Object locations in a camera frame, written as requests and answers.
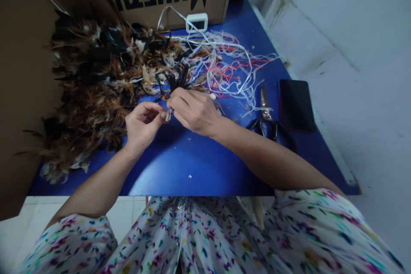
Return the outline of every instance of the blue table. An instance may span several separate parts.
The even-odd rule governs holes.
[[[253,54],[266,55],[275,52],[264,27],[247,0],[231,3],[224,24],[211,26],[210,29],[235,35],[240,44]],[[173,33],[184,35],[185,31]],[[274,108],[272,114],[276,119],[279,118],[278,81],[283,78],[289,79],[290,75],[280,60],[257,72],[257,81],[265,79],[270,105]],[[247,126],[251,120],[260,116],[255,112],[241,118],[246,110],[234,98],[223,98],[219,102],[226,116],[242,126]],[[359,194],[358,185],[349,185],[345,181],[320,132],[291,134],[296,140],[301,157],[331,179],[345,194]],[[71,195],[113,155],[114,153],[108,154],[106,150],[96,152],[88,173],[72,173],[64,184],[48,184],[37,174],[29,195]],[[173,117],[168,125],[161,127],[152,145],[130,172],[120,193],[120,196],[153,195],[263,196],[272,195],[272,189],[257,179],[231,151],[209,138],[193,134]]]

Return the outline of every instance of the smartphone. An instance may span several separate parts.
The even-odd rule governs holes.
[[[301,80],[280,80],[281,122],[286,129],[314,133],[314,122],[308,83]]]

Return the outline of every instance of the white wall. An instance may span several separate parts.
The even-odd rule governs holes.
[[[362,188],[350,199],[411,269],[411,0],[254,0]]]

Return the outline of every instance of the scissors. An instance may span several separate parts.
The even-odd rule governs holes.
[[[283,127],[281,122],[274,120],[273,117],[271,116],[271,112],[269,110],[270,105],[268,104],[268,99],[267,99],[267,92],[265,90],[265,86],[263,83],[261,84],[260,99],[261,99],[261,108],[263,108],[261,110],[262,117],[253,120],[247,126],[247,129],[252,131],[255,127],[257,127],[258,134],[262,135],[265,138],[270,138],[274,142],[277,142],[278,132],[280,131],[284,135],[285,139],[287,140],[289,149],[293,151],[294,153],[297,153],[297,144],[295,143],[294,138],[291,136],[288,130],[286,130]],[[267,126],[271,126],[272,137],[268,136],[270,130],[268,129],[268,127],[267,129],[264,128],[264,123],[266,123]]]

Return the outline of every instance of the pile of feathers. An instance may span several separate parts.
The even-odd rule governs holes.
[[[52,184],[65,181],[72,171],[87,172],[96,150],[120,150],[127,133],[125,117],[142,96],[167,100],[178,86],[208,91],[190,84],[190,63],[208,56],[209,50],[194,53],[192,46],[173,40],[171,32],[130,25],[113,1],[107,1],[116,11],[115,22],[100,21],[95,10],[90,18],[75,9],[72,15],[56,11],[52,71],[63,88],[62,106],[42,118],[45,135],[26,131],[42,138],[44,148],[19,152],[42,157],[41,173]]]

